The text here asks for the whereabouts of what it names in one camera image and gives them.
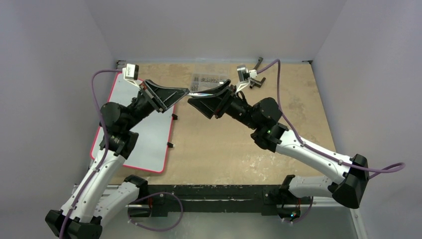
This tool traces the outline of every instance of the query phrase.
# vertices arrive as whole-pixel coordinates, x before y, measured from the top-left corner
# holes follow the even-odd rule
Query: whiteboard
[[[116,75],[111,89],[109,102],[116,102],[127,106],[133,97],[138,94],[138,89],[123,79],[121,73]],[[135,148],[125,161],[124,166],[139,170],[162,173],[167,157],[167,142],[172,128],[172,113],[175,106],[164,113],[152,112],[140,123],[132,128],[132,132],[138,133],[139,137]],[[100,143],[104,132],[98,127],[96,137],[91,148],[91,158],[94,159],[100,149]]]

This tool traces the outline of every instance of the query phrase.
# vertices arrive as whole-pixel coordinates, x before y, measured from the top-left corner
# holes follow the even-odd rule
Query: black tool
[[[254,70],[257,70],[258,67],[261,65],[262,61],[264,60],[264,58],[260,57],[258,58],[258,62],[256,63],[255,67],[253,68]],[[261,88],[262,84],[265,82],[265,77],[262,78],[261,81],[255,80],[255,79],[251,79],[251,84],[249,85],[249,88],[253,88],[254,86]]]

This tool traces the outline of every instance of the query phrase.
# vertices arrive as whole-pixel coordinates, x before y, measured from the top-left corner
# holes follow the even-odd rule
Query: red border
[[[111,88],[110,95],[108,96],[107,102],[109,102],[109,101],[110,101],[111,94],[113,93],[114,87],[115,87],[115,85],[116,85],[117,77],[118,77],[120,74],[121,74],[121,73],[116,74],[116,77],[114,78],[113,87]],[[173,107],[173,114],[174,114],[175,110],[176,110],[176,105],[174,105],[174,107]],[[96,140],[96,138],[98,137],[98,133],[100,132],[100,128],[101,128],[101,127],[98,127],[98,129],[97,129],[97,133],[95,134],[95,137],[94,137],[93,144],[92,144],[92,146],[91,146],[90,157],[91,157],[91,159],[92,159],[92,160],[94,160],[94,157],[93,157],[93,150],[94,150],[95,140]],[[167,139],[167,142],[170,142],[170,137],[171,137],[171,132],[172,132],[172,129],[173,129],[173,117],[172,117],[172,120],[171,120],[171,122],[170,122],[170,131],[169,131],[169,137],[168,137],[168,139]],[[166,168],[166,163],[167,163],[167,156],[168,156],[168,154],[169,154],[169,147],[167,147],[167,149],[166,149],[166,155],[164,156],[164,165],[163,165],[163,169],[162,169],[161,171],[152,171],[152,170],[148,170],[148,169],[144,169],[144,168],[138,168],[138,167],[129,166],[129,165],[125,165],[125,164],[123,165],[123,167],[127,167],[127,168],[134,168],[134,169],[139,169],[139,170],[143,170],[143,171],[147,171],[147,172],[152,172],[152,173],[162,173],[162,172],[164,172],[164,168]]]

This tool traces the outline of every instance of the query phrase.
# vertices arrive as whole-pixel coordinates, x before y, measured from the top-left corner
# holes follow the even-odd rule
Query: tabletop
[[[238,81],[236,66],[229,63],[232,83]],[[252,69],[254,64],[246,64]],[[186,87],[191,83],[194,63],[139,64],[139,77],[166,87]],[[266,97],[277,98],[277,66],[259,74],[266,77],[261,88],[243,90],[250,105]],[[282,64],[281,104],[283,113],[299,134],[334,151],[331,133],[309,64]],[[176,104],[178,120],[173,122],[167,164],[161,174],[122,167],[110,184],[120,184],[134,174],[149,184],[281,184],[289,174],[319,176],[321,173],[285,155],[259,148],[250,137],[253,130],[228,115],[208,119],[188,104],[188,97]]]

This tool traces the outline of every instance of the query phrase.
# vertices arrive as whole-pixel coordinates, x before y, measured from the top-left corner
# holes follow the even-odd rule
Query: white wall
[[[83,0],[1,1],[0,22],[0,231],[45,238],[48,210],[87,169],[98,125],[89,80],[112,56]],[[98,78],[102,100],[111,79]]]
[[[113,56],[311,60],[345,0],[87,0]]]
[[[313,63],[339,151],[407,168],[369,182],[370,238],[419,238],[422,225],[422,1],[348,0]]]

